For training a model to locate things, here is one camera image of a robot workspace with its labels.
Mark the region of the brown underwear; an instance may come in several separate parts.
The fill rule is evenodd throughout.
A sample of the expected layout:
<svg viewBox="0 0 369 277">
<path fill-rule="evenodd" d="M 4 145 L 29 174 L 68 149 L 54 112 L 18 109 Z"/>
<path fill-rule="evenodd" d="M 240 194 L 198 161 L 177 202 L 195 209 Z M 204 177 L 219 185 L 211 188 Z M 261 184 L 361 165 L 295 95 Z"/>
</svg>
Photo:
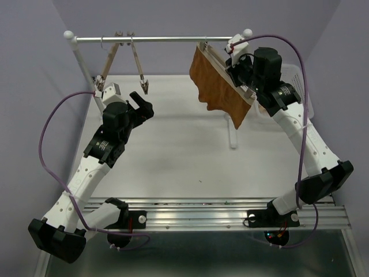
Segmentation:
<svg viewBox="0 0 369 277">
<path fill-rule="evenodd" d="M 209 111 L 220 110 L 227 113 L 235 129 L 238 129 L 251 109 L 251 104 L 245 101 L 240 91 L 224 75 L 199 47 L 195 49 L 189 76 L 198 89 L 198 100 L 207 104 Z"/>
</svg>

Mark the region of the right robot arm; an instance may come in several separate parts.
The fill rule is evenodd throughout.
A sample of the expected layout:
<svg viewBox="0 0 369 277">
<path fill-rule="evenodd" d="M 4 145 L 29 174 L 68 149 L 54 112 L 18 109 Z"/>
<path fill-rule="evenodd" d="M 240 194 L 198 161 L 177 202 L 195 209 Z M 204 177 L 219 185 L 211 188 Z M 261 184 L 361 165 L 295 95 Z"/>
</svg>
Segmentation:
<svg viewBox="0 0 369 277">
<path fill-rule="evenodd" d="M 303 101 L 292 84 L 281 79 L 282 58 L 277 50 L 260 47 L 252 54 L 227 47 L 230 58 L 226 72 L 237 87 L 252 89 L 259 104 L 282 128 L 298 154 L 299 171 L 294 190 L 274 199 L 265 211 L 268 223 L 278 225 L 286 214 L 306 204 L 314 204 L 337 191 L 353 173 L 353 164 L 342 161 L 326 145 L 306 115 Z"/>
</svg>

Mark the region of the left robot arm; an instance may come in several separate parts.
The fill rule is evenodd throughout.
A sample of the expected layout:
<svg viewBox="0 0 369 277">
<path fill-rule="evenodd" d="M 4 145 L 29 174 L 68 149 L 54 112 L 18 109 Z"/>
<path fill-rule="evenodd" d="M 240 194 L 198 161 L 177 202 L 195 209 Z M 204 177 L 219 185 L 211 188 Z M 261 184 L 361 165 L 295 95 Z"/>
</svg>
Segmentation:
<svg viewBox="0 0 369 277">
<path fill-rule="evenodd" d="M 89 215 L 82 215 L 82 209 L 98 184 L 125 151 L 131 131 L 154 116 L 151 103 L 137 92 L 130 93 L 130 97 L 137 108 L 123 100 L 118 92 L 103 93 L 106 107 L 102 113 L 102 124 L 84 150 L 69 183 L 64 183 L 53 173 L 46 166 L 43 155 L 39 155 L 45 171 L 64 190 L 42 219 L 30 222 L 28 231 L 40 250 L 67 263 L 73 263 L 81 256 L 86 243 L 96 233 L 107 234 L 111 248 L 126 250 L 136 236 L 134 231 L 146 228 L 146 211 L 130 211 L 127 202 L 114 197 L 106 199 L 100 208 Z"/>
</svg>

